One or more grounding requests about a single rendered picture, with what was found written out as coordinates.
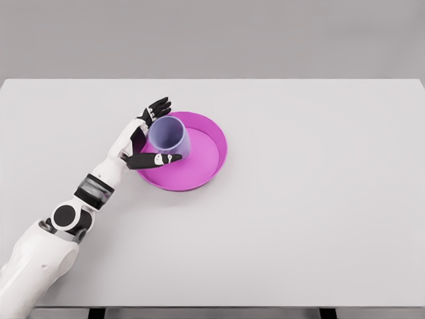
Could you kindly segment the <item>magenta round plate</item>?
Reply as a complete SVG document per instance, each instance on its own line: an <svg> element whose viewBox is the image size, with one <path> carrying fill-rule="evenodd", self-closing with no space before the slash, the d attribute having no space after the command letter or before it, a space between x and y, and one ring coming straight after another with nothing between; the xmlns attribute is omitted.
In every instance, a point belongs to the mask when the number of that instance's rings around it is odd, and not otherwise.
<svg viewBox="0 0 425 319"><path fill-rule="evenodd" d="M208 183L226 161L228 144L220 126L194 112L172 112L185 125L191 142L186 159L155 169L139 170L148 183L167 191L190 191Z"/></svg>

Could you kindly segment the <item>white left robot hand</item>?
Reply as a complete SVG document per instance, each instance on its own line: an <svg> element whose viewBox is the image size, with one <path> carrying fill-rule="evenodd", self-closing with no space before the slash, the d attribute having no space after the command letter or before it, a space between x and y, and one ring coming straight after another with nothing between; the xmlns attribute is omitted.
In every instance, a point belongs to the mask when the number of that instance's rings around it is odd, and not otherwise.
<svg viewBox="0 0 425 319"><path fill-rule="evenodd" d="M122 160L129 169L152 169L180 161L181 154L142 153L152 124L171 111L171 101L164 97L155 101L130 121L110 148L108 155Z"/></svg>

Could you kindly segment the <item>lavender plastic cup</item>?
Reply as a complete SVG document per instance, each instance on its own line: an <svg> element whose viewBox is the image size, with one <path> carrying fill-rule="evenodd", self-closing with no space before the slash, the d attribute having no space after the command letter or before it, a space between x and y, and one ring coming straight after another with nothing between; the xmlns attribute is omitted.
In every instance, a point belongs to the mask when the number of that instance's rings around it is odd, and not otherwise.
<svg viewBox="0 0 425 319"><path fill-rule="evenodd" d="M182 121L174 116L156 120L149 129L148 140L162 154L179 154L185 159L191 152L189 133Z"/></svg>

